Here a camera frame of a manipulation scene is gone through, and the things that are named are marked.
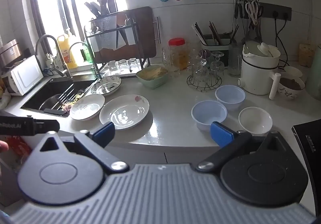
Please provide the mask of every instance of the sink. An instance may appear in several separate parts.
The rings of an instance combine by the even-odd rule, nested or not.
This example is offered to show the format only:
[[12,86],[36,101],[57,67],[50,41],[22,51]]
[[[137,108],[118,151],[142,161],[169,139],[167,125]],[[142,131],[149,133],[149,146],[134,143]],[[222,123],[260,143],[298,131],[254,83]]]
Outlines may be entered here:
[[48,99],[56,96],[62,103],[72,100],[79,92],[85,92],[87,88],[95,82],[94,75],[78,75],[72,80],[67,77],[58,77],[49,80],[39,91],[37,91],[21,108],[33,112],[41,112],[50,115],[68,117],[68,112],[61,110],[61,103],[51,102],[53,105],[48,105]]

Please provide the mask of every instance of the blue plastic bowl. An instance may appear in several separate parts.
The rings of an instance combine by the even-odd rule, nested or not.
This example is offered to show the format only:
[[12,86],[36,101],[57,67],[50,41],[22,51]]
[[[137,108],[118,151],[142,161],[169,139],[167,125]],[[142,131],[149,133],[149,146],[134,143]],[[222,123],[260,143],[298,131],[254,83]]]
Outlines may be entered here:
[[206,100],[195,104],[191,114],[200,130],[210,131],[212,122],[223,122],[226,119],[227,110],[218,101]]
[[216,89],[215,96],[229,111],[238,109],[246,97],[245,92],[234,85],[220,86]]

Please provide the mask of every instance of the cutting board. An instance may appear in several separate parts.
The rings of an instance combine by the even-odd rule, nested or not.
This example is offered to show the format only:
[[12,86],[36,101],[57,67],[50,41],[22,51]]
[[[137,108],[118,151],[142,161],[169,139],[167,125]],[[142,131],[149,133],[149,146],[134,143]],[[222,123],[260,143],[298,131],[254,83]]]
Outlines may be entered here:
[[[128,18],[133,18],[137,23],[136,29],[141,48],[141,58],[155,57],[156,43],[152,9],[146,6],[119,12],[117,14],[117,25],[124,25],[125,15]],[[95,52],[96,62],[106,63],[112,60],[119,61],[121,59],[139,58],[137,45],[129,45],[127,39],[125,39],[125,42],[126,45],[117,50],[103,48],[99,52]]]

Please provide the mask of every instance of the kitchen counter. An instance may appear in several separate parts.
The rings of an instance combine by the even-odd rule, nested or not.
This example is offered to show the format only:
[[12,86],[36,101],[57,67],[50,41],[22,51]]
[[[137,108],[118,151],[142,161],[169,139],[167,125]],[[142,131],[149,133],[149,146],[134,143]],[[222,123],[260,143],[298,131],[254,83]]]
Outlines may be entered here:
[[[304,67],[300,67],[300,69],[305,73]],[[187,76],[188,73],[183,72],[178,78],[173,78],[154,90],[145,88],[136,78],[123,79],[120,89],[107,96],[106,102],[121,95],[139,94],[149,101],[150,112],[139,125],[128,130],[117,130],[110,146],[151,152],[193,152],[217,148],[217,144],[211,139],[210,134],[199,131],[191,117],[191,109],[197,102],[216,99],[215,91],[198,92],[191,89],[186,83]],[[61,118],[20,109],[48,80],[49,78],[44,78],[26,96],[13,97],[5,110],[16,116],[31,115],[35,119],[56,119],[60,123],[60,129],[69,133],[75,133],[82,129],[94,130],[101,125],[99,116],[88,121],[78,122],[69,117]],[[230,77],[226,71],[222,84],[236,85],[236,83],[237,78]],[[238,114],[241,109],[249,106],[261,107],[271,115],[272,129],[283,135],[305,165],[291,128],[296,124],[320,119],[321,102],[313,99],[306,91],[294,101],[284,100],[278,94],[274,100],[270,100],[268,95],[256,96],[246,92],[246,99],[240,109],[228,112],[223,124],[234,131],[241,130]],[[31,139],[33,140],[31,142],[37,140],[37,143],[39,141],[36,137],[26,138],[28,138],[26,140],[28,143]],[[314,212],[310,183],[302,201],[310,211]]]

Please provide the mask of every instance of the microwave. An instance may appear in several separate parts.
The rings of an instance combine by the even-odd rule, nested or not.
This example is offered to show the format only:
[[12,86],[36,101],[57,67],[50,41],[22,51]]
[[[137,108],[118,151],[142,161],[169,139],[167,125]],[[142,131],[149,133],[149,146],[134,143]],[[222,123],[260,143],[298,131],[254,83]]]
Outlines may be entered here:
[[4,85],[12,96],[23,96],[42,78],[43,74],[34,55],[2,75]]

